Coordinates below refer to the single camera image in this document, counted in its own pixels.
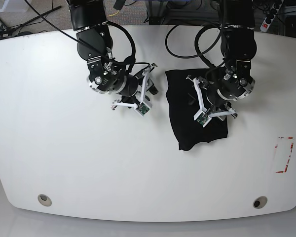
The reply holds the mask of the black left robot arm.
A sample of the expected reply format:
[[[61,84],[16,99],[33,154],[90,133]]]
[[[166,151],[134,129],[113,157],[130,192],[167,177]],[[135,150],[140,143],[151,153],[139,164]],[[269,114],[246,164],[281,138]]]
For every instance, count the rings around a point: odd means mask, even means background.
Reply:
[[[238,101],[250,95],[255,86],[251,77],[251,60],[257,52],[254,38],[255,18],[251,0],[219,1],[220,24],[202,28],[194,40],[196,56],[209,67],[205,76],[186,78],[193,83],[197,93],[199,110],[193,119],[206,127],[213,118],[221,121],[226,116],[237,117],[232,101]],[[223,62],[215,66],[200,51],[199,38],[210,28],[218,28],[221,41]]]

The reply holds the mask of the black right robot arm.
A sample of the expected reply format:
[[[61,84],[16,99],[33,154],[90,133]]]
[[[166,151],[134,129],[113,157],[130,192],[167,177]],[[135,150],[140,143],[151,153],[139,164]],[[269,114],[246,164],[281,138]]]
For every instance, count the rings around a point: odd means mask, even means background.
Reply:
[[[89,87],[100,94],[119,95],[111,105],[112,110],[123,106],[144,116],[152,108],[147,92],[158,93],[151,76],[157,65],[144,62],[144,68],[132,74],[133,67],[139,64],[135,42],[124,27],[107,19],[104,1],[69,0],[67,4],[76,32],[77,52],[89,70]],[[117,61],[112,54],[110,26],[121,30],[130,42],[130,56],[123,61]]]

